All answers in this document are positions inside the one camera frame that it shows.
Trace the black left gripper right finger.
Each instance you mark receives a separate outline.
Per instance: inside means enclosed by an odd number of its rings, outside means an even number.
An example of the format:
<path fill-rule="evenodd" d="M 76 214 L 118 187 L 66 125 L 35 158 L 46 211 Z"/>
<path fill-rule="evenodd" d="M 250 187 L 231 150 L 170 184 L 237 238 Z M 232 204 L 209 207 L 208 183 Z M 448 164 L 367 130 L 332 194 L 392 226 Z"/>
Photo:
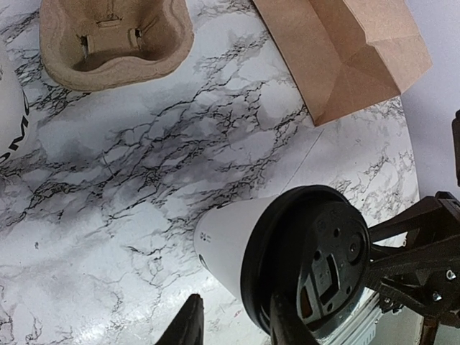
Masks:
<path fill-rule="evenodd" d="M 319 345 L 294 307 L 279 292 L 270 298 L 270 338 L 274 345 Z"/>

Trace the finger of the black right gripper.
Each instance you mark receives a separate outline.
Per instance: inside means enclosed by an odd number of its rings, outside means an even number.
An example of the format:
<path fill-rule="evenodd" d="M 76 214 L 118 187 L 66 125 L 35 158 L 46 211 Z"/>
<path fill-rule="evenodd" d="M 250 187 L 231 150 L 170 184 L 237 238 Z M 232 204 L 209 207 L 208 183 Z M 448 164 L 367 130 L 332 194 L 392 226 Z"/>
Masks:
<path fill-rule="evenodd" d="M 385 312 L 403 305 L 439 323 L 458 323 L 459 245 L 373 245 L 364 284 L 389 300 Z"/>

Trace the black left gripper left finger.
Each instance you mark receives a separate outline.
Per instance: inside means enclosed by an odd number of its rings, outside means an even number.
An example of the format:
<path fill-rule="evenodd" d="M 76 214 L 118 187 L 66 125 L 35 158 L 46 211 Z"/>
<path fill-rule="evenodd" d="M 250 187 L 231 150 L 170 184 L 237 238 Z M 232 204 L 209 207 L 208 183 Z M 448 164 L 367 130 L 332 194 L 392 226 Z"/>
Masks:
<path fill-rule="evenodd" d="M 203 332 L 203 299 L 199 294 L 192 294 L 155 345 L 202 345 Z"/>

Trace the white paper cups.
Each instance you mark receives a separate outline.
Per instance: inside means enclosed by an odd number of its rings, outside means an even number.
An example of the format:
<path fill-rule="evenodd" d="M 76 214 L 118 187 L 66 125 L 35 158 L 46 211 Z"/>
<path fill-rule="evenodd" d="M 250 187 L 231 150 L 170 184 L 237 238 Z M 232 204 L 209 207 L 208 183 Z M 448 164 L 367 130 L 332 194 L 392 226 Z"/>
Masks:
<path fill-rule="evenodd" d="M 1 42 L 1 167 L 24 148 L 30 127 L 29 103 Z"/>

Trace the brown paper takeout bag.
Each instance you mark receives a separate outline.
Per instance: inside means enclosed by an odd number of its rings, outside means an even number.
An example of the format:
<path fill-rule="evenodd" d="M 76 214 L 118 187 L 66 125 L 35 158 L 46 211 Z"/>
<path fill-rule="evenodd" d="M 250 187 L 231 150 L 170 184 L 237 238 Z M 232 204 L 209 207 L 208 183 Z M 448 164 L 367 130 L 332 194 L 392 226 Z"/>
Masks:
<path fill-rule="evenodd" d="M 432 66 L 404 1 L 254 5 L 316 126 L 401 95 Z"/>

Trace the brown cardboard cup carrier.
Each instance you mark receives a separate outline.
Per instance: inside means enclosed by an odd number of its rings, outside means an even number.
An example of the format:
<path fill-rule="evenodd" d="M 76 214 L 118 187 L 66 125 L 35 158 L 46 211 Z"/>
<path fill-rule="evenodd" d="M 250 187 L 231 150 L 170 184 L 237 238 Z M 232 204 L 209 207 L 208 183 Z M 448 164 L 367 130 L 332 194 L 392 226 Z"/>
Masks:
<path fill-rule="evenodd" d="M 42 1 L 39 15 L 44 68 L 73 91 L 163 78 L 194 41 L 184 0 Z"/>

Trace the front aluminium frame rail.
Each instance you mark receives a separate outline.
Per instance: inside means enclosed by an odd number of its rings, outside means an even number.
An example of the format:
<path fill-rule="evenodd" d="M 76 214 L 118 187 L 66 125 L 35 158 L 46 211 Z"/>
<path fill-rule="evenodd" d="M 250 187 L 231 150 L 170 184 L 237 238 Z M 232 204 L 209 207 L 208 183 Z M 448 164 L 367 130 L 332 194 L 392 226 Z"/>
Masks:
<path fill-rule="evenodd" d="M 318 340 L 319 344 L 370 344 L 382 317 L 380 297 L 369 289 L 364 291 L 352 314 L 330 336 Z"/>

